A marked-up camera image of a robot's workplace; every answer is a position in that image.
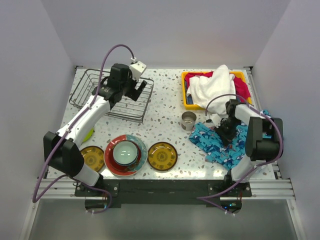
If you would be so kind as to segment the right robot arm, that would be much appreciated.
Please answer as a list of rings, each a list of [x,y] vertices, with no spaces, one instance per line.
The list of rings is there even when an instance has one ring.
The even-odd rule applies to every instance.
[[[231,179],[223,183],[223,192],[230,197],[240,190],[240,183],[249,182],[254,171],[277,161],[283,154],[283,120],[269,117],[252,106],[235,99],[225,104],[227,118],[220,122],[217,135],[225,147],[236,138],[237,127],[244,123],[247,133],[244,141],[245,155],[230,170]]]

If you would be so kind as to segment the metal cup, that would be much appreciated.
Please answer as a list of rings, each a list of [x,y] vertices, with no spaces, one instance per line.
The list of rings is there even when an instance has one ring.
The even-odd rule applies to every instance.
[[[181,115],[181,127],[185,131],[191,131],[195,126],[196,120],[197,120],[197,116],[194,112],[185,111]]]

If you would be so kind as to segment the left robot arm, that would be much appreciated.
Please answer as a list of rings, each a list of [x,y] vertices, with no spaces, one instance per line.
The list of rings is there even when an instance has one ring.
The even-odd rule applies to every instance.
[[[98,84],[83,108],[57,132],[48,132],[43,138],[46,163],[56,170],[86,184],[86,191],[99,196],[104,190],[102,176],[85,164],[79,150],[85,136],[98,120],[127,97],[137,101],[147,85],[140,81],[147,66],[138,61],[131,65],[115,63]]]

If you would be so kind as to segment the wire dish rack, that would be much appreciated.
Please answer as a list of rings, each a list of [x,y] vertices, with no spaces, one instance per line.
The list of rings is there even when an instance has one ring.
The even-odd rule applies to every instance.
[[[100,71],[98,69],[89,68],[74,79],[69,97],[69,103],[72,106],[79,110],[82,109],[98,85],[99,74]],[[154,81],[150,78],[141,77],[136,88],[139,88],[142,83],[146,83],[146,85],[136,101],[124,96],[121,101],[105,115],[121,120],[142,123],[151,99]]]

